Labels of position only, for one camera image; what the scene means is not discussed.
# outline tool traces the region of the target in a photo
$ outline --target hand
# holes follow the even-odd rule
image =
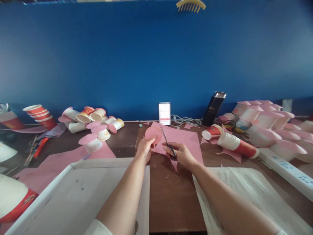
[[[156,136],[152,137],[149,140],[143,138],[138,145],[135,158],[144,160],[145,165],[149,162],[152,149],[156,146],[155,144],[152,144],[156,140],[156,138]]]
[[[163,148],[167,152],[167,157],[170,157],[170,154],[173,155],[172,150],[167,147],[166,143],[162,143],[162,145],[165,145]],[[177,160],[188,170],[190,170],[193,165],[198,163],[197,160],[191,155],[186,145],[175,142],[169,142],[169,145],[172,145],[175,150]]]

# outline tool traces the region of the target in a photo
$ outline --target yellow comb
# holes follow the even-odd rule
[[[190,11],[191,12],[199,12],[200,8],[203,10],[205,9],[205,4],[201,2],[200,0],[181,0],[178,3],[176,3],[176,6],[178,7],[178,11]]]

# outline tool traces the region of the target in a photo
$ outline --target cable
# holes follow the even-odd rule
[[[171,126],[174,126],[174,127],[179,127],[184,122],[188,123],[190,125],[193,125],[193,126],[200,126],[202,124],[200,119],[192,119],[191,117],[183,117],[183,118],[181,118],[180,116],[175,115],[175,114],[172,114],[171,117],[172,116],[173,116],[173,118],[171,118],[171,121],[174,121],[176,124],[178,124],[178,126],[174,126],[174,125],[171,124]]]

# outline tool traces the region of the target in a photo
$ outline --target human arm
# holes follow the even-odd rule
[[[155,139],[140,141],[136,156],[96,216],[114,235],[128,235],[133,232],[144,170],[150,160]]]
[[[281,229],[259,209],[224,184],[215,174],[198,163],[183,144],[169,143],[176,152],[178,161],[196,177],[218,219],[228,234],[275,235]],[[167,153],[171,149],[164,146]]]

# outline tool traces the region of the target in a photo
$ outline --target black thermos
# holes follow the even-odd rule
[[[204,114],[204,118],[202,120],[202,124],[205,126],[212,126],[214,123],[214,120],[216,118],[216,115],[219,111],[219,109],[222,106],[222,103],[224,102],[226,97],[225,92],[216,91],[214,95],[212,96],[209,106]]]

